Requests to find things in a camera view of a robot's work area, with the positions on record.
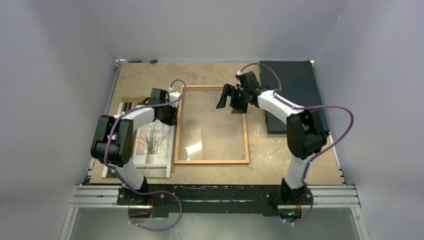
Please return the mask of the plant photo print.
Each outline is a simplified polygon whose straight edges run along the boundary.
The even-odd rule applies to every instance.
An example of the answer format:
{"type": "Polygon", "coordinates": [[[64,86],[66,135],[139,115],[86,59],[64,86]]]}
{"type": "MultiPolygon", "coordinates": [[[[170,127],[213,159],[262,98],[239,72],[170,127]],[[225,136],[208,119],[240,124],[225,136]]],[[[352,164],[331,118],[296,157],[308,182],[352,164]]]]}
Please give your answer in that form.
{"type": "Polygon", "coordinates": [[[154,121],[154,109],[146,107],[125,115],[115,128],[107,163],[130,165],[149,179],[169,178],[175,126],[154,121]]]}

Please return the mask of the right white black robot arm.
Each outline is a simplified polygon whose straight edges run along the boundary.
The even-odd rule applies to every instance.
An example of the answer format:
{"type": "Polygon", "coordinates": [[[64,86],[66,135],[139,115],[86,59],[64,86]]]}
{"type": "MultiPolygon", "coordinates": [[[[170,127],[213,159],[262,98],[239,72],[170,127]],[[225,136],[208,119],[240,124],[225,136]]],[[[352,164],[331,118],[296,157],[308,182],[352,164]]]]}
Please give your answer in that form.
{"type": "Polygon", "coordinates": [[[292,204],[305,192],[312,158],[327,144],[329,132],[324,127],[321,114],[317,109],[304,109],[278,97],[276,90],[261,86],[252,71],[239,71],[235,78],[236,85],[224,84],[216,108],[222,109],[229,105],[234,111],[245,114],[252,105],[285,124],[291,160],[281,182],[280,196],[284,202],[292,204]]]}

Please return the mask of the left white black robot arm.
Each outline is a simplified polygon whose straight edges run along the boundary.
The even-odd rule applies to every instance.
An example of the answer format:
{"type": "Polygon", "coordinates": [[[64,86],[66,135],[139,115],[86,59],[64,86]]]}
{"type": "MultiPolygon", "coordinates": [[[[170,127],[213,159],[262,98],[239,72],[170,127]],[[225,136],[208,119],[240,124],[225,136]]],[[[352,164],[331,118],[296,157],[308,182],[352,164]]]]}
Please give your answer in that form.
{"type": "Polygon", "coordinates": [[[146,178],[133,162],[134,133],[140,127],[160,121],[173,126],[177,122],[179,101],[184,93],[173,88],[154,88],[141,104],[118,115],[101,115],[98,118],[90,147],[90,155],[115,173],[129,197],[138,205],[149,199],[146,178]]]}

